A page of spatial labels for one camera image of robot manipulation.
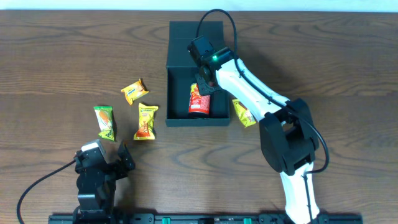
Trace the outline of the green wafer snack packet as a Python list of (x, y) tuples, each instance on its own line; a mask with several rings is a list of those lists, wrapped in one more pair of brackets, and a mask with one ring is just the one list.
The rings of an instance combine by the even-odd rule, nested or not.
[(113, 107), (112, 106), (94, 106), (93, 107), (100, 132), (98, 136), (102, 139), (115, 141), (113, 126)]

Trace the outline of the red Pringles can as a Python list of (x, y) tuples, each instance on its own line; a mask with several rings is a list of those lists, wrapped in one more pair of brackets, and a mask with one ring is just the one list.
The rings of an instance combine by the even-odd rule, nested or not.
[(190, 85), (190, 100), (188, 105), (188, 115), (201, 118), (210, 115), (210, 95), (201, 95), (197, 83)]

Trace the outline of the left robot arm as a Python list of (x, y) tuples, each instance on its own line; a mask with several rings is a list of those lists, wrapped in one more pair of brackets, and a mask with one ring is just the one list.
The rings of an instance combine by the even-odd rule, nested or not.
[(72, 215), (73, 223), (129, 223), (129, 215), (114, 207), (116, 181), (126, 178), (135, 163), (122, 142), (119, 158), (107, 163), (105, 150), (96, 139), (81, 147), (74, 157), (79, 206)]

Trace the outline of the yellow-orange biscuit packet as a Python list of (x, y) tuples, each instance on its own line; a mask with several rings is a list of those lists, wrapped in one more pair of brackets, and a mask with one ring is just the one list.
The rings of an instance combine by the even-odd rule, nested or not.
[(138, 98), (148, 94), (149, 91), (146, 90), (145, 86), (142, 83), (142, 80), (139, 79), (138, 81), (134, 82), (133, 84), (130, 84), (129, 86), (123, 88), (121, 90), (121, 93), (124, 93), (126, 101), (130, 105), (133, 105), (134, 101), (136, 101)]

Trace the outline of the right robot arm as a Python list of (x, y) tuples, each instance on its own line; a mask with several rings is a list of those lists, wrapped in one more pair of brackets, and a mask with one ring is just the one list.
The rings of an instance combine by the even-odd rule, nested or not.
[(216, 50), (204, 36), (193, 39), (187, 50), (199, 68), (199, 92), (208, 95), (225, 90), (258, 121), (261, 151), (280, 174), (288, 217), (294, 223), (313, 222), (320, 210), (310, 173), (319, 143), (308, 105), (276, 93), (230, 48)]

